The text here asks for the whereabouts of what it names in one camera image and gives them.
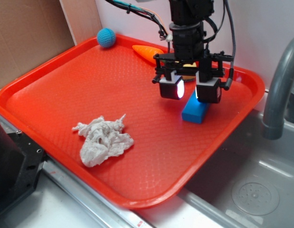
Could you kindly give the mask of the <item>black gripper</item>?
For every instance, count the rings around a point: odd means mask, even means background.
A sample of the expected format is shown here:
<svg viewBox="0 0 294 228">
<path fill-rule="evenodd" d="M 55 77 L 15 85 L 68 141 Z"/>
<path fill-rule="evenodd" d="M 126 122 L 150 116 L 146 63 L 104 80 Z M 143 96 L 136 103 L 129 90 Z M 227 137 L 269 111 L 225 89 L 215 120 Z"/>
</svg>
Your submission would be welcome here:
<svg viewBox="0 0 294 228">
<path fill-rule="evenodd" d="M 192 23 L 180 23 L 174 21 L 170 24 L 172 31 L 173 53 L 156 54 L 156 76 L 152 83 L 159 83 L 162 98 L 180 100 L 184 96 L 185 85 L 181 76 L 170 76 L 172 71 L 181 69 L 184 64 L 197 64 L 199 81 L 196 84 L 196 97 L 201 103 L 218 104 L 222 92 L 220 88 L 221 79 L 225 75 L 223 62 L 232 62 L 232 56 L 224 52 L 211 54 L 209 43 L 214 40 L 220 28 L 213 21 L 207 22 L 213 29 L 214 34 L 205 39 L 203 21 Z"/>
</svg>

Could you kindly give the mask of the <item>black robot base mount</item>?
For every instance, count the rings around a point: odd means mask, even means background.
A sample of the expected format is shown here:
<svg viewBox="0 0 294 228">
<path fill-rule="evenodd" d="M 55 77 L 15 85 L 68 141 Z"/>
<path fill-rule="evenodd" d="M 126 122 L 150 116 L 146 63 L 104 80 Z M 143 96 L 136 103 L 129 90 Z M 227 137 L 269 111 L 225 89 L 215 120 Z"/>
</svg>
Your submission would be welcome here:
<svg viewBox="0 0 294 228">
<path fill-rule="evenodd" d="M 7 133 L 0 124 L 0 216 L 35 191 L 44 158 L 28 135 Z"/>
</svg>

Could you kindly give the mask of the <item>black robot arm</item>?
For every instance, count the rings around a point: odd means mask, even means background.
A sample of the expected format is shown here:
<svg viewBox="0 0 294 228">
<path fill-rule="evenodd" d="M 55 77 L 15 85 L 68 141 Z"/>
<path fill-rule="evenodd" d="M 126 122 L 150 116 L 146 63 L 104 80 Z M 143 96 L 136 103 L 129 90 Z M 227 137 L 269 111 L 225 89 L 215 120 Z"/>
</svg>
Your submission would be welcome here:
<svg viewBox="0 0 294 228">
<path fill-rule="evenodd" d="M 233 69 L 223 81 L 223 62 L 233 63 L 234 55 L 211 53 L 209 43 L 219 29 L 210 19 L 214 13 L 212 0 L 171 0 L 170 30 L 174 52 L 156 54 L 156 76 L 163 98 L 180 100 L 184 95 L 183 76 L 196 78 L 196 96 L 201 103 L 217 104 L 221 90 L 229 90 Z"/>
</svg>

